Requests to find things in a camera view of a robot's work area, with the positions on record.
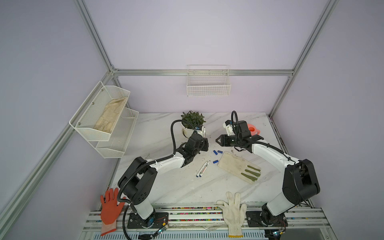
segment aluminum frame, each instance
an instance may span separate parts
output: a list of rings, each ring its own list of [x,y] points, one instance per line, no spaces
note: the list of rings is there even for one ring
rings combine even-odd
[[[261,211],[261,206],[263,202],[247,202],[248,211]],[[185,233],[199,232],[205,230],[206,228],[214,228],[215,230],[227,230],[225,222],[222,220],[222,210],[221,209],[201,209],[200,207],[212,207],[213,204],[175,204],[175,205],[153,205],[156,212],[168,212],[168,213],[182,213],[181,215],[169,215],[169,219],[173,220],[171,222],[172,227],[167,230],[167,233],[183,231]],[[197,207],[198,209],[186,209],[185,207]],[[130,209],[127,211],[126,221],[129,221]],[[209,215],[200,215],[200,214],[190,214],[196,212],[212,212],[214,214]],[[122,216],[123,212],[117,218],[117,230],[116,234],[122,235]],[[327,220],[322,209],[319,208],[310,208],[304,206],[297,206],[292,209],[289,209],[285,213],[287,220],[287,229],[293,228],[319,228],[323,234],[325,240],[332,239],[337,240],[336,236],[333,233],[333,230]],[[186,219],[186,220],[195,220],[200,219],[201,221],[195,221],[191,226],[186,226],[185,224],[188,221],[177,221],[176,219]],[[244,232],[248,231],[260,231],[265,229],[276,229],[277,227],[249,227],[247,221],[244,221],[242,230]],[[90,212],[87,222],[83,227],[81,236],[79,240],[93,239],[95,234],[100,233],[101,230],[101,220],[100,220],[100,211]],[[145,229],[127,229],[127,232],[131,234],[138,234],[139,232],[144,232]],[[220,237],[213,237],[209,239],[221,239]]]
[[[206,70],[194,70],[195,73],[206,72]],[[187,76],[188,69],[116,69],[116,76]],[[291,76],[292,69],[230,69],[230,76]]]
[[[299,73],[301,67],[303,66],[305,60],[307,59],[316,40],[319,38],[319,34],[323,30],[325,23],[328,21],[329,17],[331,16],[338,2],[339,0],[329,0],[325,5],[323,12],[321,13],[319,19],[317,20],[316,25],[313,28],[312,33],[307,40],[307,43],[305,44],[303,50],[301,51],[300,56],[295,63],[295,66],[293,67],[293,74],[292,76],[289,76],[287,81],[285,82],[283,89],[281,90],[279,96],[276,99],[275,104],[271,109],[271,112],[269,113],[269,117],[272,118],[276,114],[277,109],[280,107],[280,104],[283,102],[287,92],[289,91],[289,88],[292,86],[293,81],[295,80],[297,74]]]
[[[87,27],[87,30],[92,37],[95,46],[102,57],[105,66],[108,71],[104,75],[102,82],[106,84],[110,80],[113,80],[118,87],[121,87],[120,82],[118,80],[118,76],[186,76],[187,70],[151,70],[151,69],[115,69],[111,64],[111,61],[108,57],[108,54],[105,50],[105,47],[101,41],[101,38],[97,32],[95,24],[90,16],[89,10],[85,4],[84,0],[74,0],[79,13]],[[335,6],[337,5],[338,0],[329,0],[318,19],[307,43],[305,44],[293,70],[230,70],[229,75],[232,76],[288,76],[288,79],[279,94],[273,108],[269,114],[271,125],[273,126],[274,132],[278,137],[279,144],[286,151],[284,143],[281,141],[280,134],[277,131],[277,128],[273,122],[272,117],[275,115],[278,107],[281,102],[284,100],[289,88],[291,87],[293,81],[295,80],[299,70],[304,64],[309,52],[313,48],[314,43],[318,39],[318,36],[323,29],[325,23],[329,19],[331,13],[333,12]],[[87,97],[87,99],[81,105],[81,110],[85,110],[86,106],[89,104],[89,101],[93,99],[94,94],[97,93],[99,89],[94,89],[93,92]],[[67,126],[63,129],[59,137],[49,148],[48,152],[44,155],[39,164],[35,167],[33,172],[27,178],[27,180],[23,183],[17,193],[14,195],[12,200],[8,203],[6,208],[0,214],[0,240],[3,239],[9,230],[12,228],[14,223],[17,221],[18,217],[21,215],[29,201],[34,196],[34,193],[42,183],[42,180],[45,178],[47,173],[50,171],[51,167],[57,160],[58,156],[65,148],[67,142],[70,140],[72,134],[74,133],[74,129],[67,124]],[[336,239],[331,228],[327,228],[326,231],[323,232],[324,237],[331,237],[331,239]]]

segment white mesh shelf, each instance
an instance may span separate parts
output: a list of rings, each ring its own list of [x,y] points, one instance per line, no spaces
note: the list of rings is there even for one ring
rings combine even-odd
[[[97,120],[103,114],[106,105],[112,99],[126,97],[124,105],[128,101],[130,91],[116,87],[104,86],[99,82],[95,89],[97,92],[92,102],[87,106],[83,115],[79,113],[85,108],[84,104],[70,120],[70,125],[83,137],[89,144],[95,148],[103,158],[121,158],[125,154],[129,140],[132,136],[133,128],[136,123],[139,112],[123,108],[119,112],[118,119],[112,127],[111,133],[93,129]]]
[[[119,99],[127,97],[124,105],[127,104],[130,91],[116,87],[116,86],[104,86],[99,90],[92,103],[88,106],[87,110],[80,117],[80,120],[77,123],[74,123],[74,126],[70,124],[74,129],[82,135],[83,138],[87,141],[108,141],[116,127],[112,127],[112,133],[107,133],[93,129],[97,120],[103,114],[105,106],[112,101],[112,99]]]
[[[123,157],[139,112],[124,108],[109,141],[98,142],[96,150],[104,158]]]
[[[187,96],[229,96],[228,65],[188,65]]]

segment green leaves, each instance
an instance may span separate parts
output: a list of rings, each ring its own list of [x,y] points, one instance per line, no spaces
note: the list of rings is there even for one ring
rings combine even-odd
[[[187,122],[192,123],[193,125],[203,125],[206,121],[204,121],[204,116],[203,114],[199,114],[199,112],[192,112],[189,111],[188,113],[183,112],[183,115],[181,115],[182,120],[185,120]],[[189,124],[182,123],[184,127],[186,128],[191,128]]]

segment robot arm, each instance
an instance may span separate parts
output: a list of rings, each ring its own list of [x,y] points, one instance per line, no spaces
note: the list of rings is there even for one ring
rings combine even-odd
[[[261,222],[268,226],[282,213],[298,205],[304,200],[320,192],[317,176],[311,161],[299,160],[285,154],[280,149],[268,144],[259,135],[251,136],[245,121],[238,121],[235,111],[236,122],[227,120],[223,126],[227,134],[216,139],[222,147],[233,146],[237,151],[248,150],[277,168],[284,174],[281,192],[270,202],[262,206]]]
[[[155,210],[147,199],[157,174],[168,172],[169,170],[184,167],[191,163],[200,151],[208,151],[208,140],[194,132],[185,146],[180,146],[175,153],[163,160],[144,160],[137,157],[120,178],[118,185],[122,192],[130,199],[134,213],[139,216],[141,225],[148,228],[152,225],[155,217]],[[135,172],[144,164],[154,162],[138,172],[142,174],[139,178]]]

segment beige work glove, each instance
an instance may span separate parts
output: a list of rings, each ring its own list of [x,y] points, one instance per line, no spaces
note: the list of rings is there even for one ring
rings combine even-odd
[[[126,102],[127,97],[112,99],[104,108],[103,114],[97,120],[93,129],[112,133],[113,127],[118,121],[120,112],[124,108],[124,103]]]
[[[243,237],[241,226],[244,224],[247,205],[242,204],[240,208],[241,195],[239,192],[235,194],[235,200],[231,192],[227,192],[226,195],[228,204],[223,200],[218,200],[216,206],[223,209],[223,219],[229,230],[228,237]]]

